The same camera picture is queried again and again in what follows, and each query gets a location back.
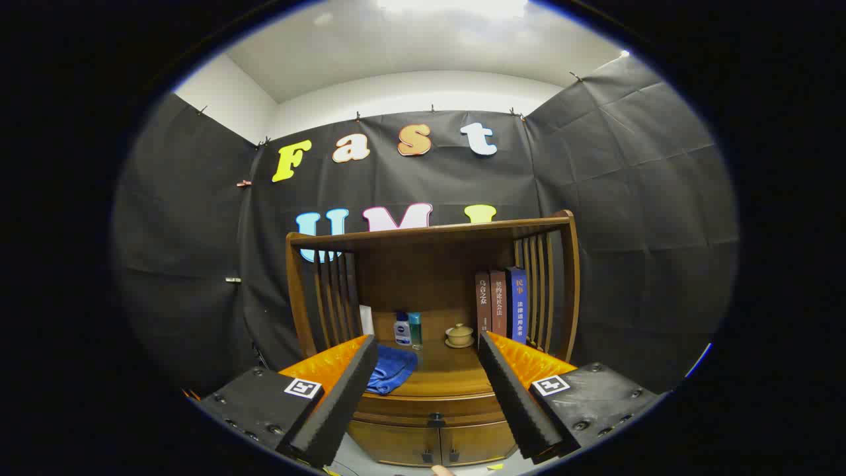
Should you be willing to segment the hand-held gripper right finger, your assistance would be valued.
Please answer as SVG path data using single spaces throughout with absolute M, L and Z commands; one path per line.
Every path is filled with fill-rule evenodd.
M 491 332 L 480 336 L 478 355 L 519 451 L 532 463 L 610 439 L 662 400 L 605 364 L 575 367 Z

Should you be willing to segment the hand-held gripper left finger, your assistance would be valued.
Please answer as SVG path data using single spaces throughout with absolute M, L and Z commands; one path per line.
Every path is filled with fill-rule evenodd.
M 362 335 L 286 370 L 251 368 L 199 400 L 218 424 L 311 467 L 330 465 L 378 360 Z

